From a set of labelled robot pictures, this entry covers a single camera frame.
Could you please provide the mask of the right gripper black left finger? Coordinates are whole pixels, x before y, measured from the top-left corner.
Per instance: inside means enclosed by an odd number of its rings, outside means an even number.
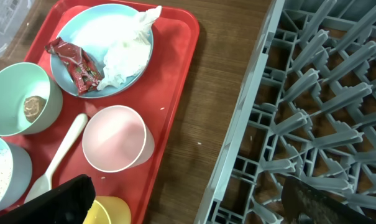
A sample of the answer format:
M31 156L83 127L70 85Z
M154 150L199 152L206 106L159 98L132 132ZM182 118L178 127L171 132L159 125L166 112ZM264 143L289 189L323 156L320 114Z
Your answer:
M96 192L81 174L0 216L0 224L82 224Z

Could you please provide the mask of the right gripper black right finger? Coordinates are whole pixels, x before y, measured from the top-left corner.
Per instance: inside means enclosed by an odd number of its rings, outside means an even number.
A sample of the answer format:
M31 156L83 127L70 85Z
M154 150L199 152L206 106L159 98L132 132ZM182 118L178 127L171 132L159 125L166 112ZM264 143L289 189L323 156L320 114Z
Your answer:
M296 177L285 179L281 199L288 223L376 224Z

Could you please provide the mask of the light blue bowl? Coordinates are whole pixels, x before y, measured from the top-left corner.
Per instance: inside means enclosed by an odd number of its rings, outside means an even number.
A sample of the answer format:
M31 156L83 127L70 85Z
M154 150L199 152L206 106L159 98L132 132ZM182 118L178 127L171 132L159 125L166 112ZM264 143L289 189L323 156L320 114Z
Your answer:
M32 178L32 161L25 149L0 138L1 149L10 150L13 166L11 181L0 200L0 211L11 206L22 197Z

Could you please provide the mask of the brown food ball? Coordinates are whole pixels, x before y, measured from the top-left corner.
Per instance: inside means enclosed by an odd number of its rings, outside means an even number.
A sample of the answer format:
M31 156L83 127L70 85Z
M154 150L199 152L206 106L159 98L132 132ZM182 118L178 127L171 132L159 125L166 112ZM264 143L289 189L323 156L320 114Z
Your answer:
M47 100L41 96L30 96L24 100L24 115L28 122L33 123L44 110Z

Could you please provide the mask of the mint green bowl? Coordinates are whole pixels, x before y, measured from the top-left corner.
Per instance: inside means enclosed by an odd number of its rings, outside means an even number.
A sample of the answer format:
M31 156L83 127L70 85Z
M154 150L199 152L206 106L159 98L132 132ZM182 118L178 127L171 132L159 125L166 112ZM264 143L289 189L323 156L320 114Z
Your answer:
M41 97L45 104L30 122L24 102L32 96ZM58 118L62 105L61 89L39 65L21 62L0 71L0 136L42 132Z

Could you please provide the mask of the red snack wrapper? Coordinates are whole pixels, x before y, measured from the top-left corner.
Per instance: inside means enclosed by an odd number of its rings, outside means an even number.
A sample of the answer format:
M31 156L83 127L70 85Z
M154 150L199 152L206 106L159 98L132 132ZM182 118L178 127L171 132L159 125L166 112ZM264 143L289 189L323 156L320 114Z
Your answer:
M49 42L45 46L45 50L60 59L72 79L78 95L97 90L103 78L93 60L81 47L65 42L58 37Z

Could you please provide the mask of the white napkin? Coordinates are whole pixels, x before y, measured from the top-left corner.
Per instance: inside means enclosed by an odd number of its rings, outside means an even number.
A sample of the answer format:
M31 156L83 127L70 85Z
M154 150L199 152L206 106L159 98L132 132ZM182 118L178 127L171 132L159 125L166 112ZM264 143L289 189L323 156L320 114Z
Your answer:
M104 56L104 78L98 90L107 86L118 88L147 66L152 50L150 31L161 12L162 6L157 6L122 20L121 33Z

